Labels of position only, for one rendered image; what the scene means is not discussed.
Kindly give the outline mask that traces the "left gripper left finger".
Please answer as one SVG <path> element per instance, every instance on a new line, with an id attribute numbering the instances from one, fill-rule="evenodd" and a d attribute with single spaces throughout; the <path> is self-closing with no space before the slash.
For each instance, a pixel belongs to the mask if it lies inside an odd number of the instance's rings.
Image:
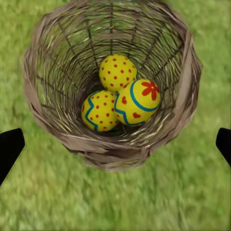
<path id="1" fill-rule="evenodd" d="M 20 128 L 0 134 L 0 185 L 24 147 L 25 139 Z"/>

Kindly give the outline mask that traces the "easter egg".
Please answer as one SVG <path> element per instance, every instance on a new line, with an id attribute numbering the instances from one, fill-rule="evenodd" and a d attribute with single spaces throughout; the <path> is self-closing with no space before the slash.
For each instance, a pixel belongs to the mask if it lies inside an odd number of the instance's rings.
<path id="1" fill-rule="evenodd" d="M 116 94 L 110 90 L 99 89 L 90 93 L 81 105 L 81 117 L 88 128 L 107 133 L 115 129 L 120 120 L 114 112 Z"/>
<path id="2" fill-rule="evenodd" d="M 140 126 L 149 122 L 160 102 L 159 86 L 151 80 L 141 78 L 120 89 L 115 96 L 114 112 L 124 126 Z"/>
<path id="3" fill-rule="evenodd" d="M 103 89 L 117 94 L 127 83 L 138 79 L 137 67 L 122 53 L 107 56 L 99 65 L 99 82 Z"/>

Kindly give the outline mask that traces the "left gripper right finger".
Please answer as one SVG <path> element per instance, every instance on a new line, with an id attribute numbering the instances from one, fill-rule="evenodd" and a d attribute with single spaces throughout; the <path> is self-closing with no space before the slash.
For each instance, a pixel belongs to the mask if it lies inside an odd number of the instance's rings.
<path id="1" fill-rule="evenodd" d="M 219 129 L 216 146 L 231 166 L 231 130 L 225 128 Z"/>

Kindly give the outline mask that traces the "wicker basket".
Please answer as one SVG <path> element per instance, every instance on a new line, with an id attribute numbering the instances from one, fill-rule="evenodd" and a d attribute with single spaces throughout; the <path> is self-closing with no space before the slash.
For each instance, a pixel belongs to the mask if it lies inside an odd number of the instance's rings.
<path id="1" fill-rule="evenodd" d="M 139 6 L 127 2 L 136 2 Z M 158 3 L 161 8 L 153 2 Z M 103 3 L 110 5 L 102 5 Z M 114 6 L 113 3 L 123 4 L 124 7 Z M 142 5 L 150 12 L 141 9 Z M 113 7 L 121 9 L 115 10 Z M 69 12 L 61 16 L 66 11 Z M 113 14 L 116 12 L 122 14 Z M 87 19 L 88 16 L 107 17 Z M 61 24 L 68 17 L 69 19 Z M 88 24 L 88 21 L 94 20 L 97 21 Z M 110 25 L 97 26 L 105 20 L 109 20 Z M 127 26 L 131 29 L 113 26 L 113 20 L 124 20 L 132 25 Z M 73 28 L 84 23 L 85 27 L 68 34 Z M 58 28 L 49 38 L 56 25 Z M 100 32 L 109 31 L 92 37 L 100 33 L 91 34 L 89 28 L 92 26 L 102 29 Z M 168 44 L 162 33 L 163 28 L 169 31 L 171 37 L 173 34 L 179 40 L 180 44 L 172 37 L 177 50 Z M 88 36 L 72 46 L 70 39 L 85 31 Z M 46 34 L 44 43 L 41 44 Z M 162 37 L 170 48 L 170 56 L 159 37 Z M 136 38 L 141 43 L 136 42 Z M 65 40 L 69 48 L 63 59 L 63 54 L 59 56 L 60 50 L 54 60 L 56 48 Z M 107 40 L 109 43 L 103 43 Z M 78 46 L 80 48 L 76 50 Z M 116 47 L 127 48 L 124 52 L 127 58 L 131 57 L 131 51 L 141 53 L 135 54 L 139 60 L 136 57 L 131 59 L 137 67 L 138 79 L 145 76 L 159 86 L 161 102 L 154 116 L 143 125 L 130 127 L 120 133 L 116 133 L 120 131 L 118 128 L 107 133 L 96 132 L 83 122 L 80 107 L 90 91 L 99 84 L 99 62 L 112 55 Z M 110 53 L 98 51 L 103 48 L 109 48 Z M 83 53 L 88 56 L 80 56 Z M 175 56 L 177 53 L 180 61 Z M 39 56 L 44 67 L 42 77 L 37 75 Z M 90 59 L 93 60 L 90 62 Z M 34 27 L 32 42 L 25 50 L 22 61 L 24 94 L 39 127 L 60 141 L 69 152 L 84 156 L 87 167 L 100 168 L 106 173 L 128 172 L 128 168 L 143 168 L 145 161 L 155 151 L 173 141 L 181 130 L 190 125 L 197 108 L 200 78 L 204 67 L 201 63 L 195 52 L 189 26 L 176 10 L 160 0 L 67 0 L 66 4 L 45 14 Z M 46 78 L 47 66 L 50 64 Z M 168 65 L 171 72 L 168 72 Z M 51 81 L 51 75 L 55 71 L 56 76 Z M 74 81 L 74 78 L 78 77 L 79 80 Z M 38 96 L 38 79 L 45 93 L 43 104 Z M 120 164 L 129 166 L 118 167 Z"/>

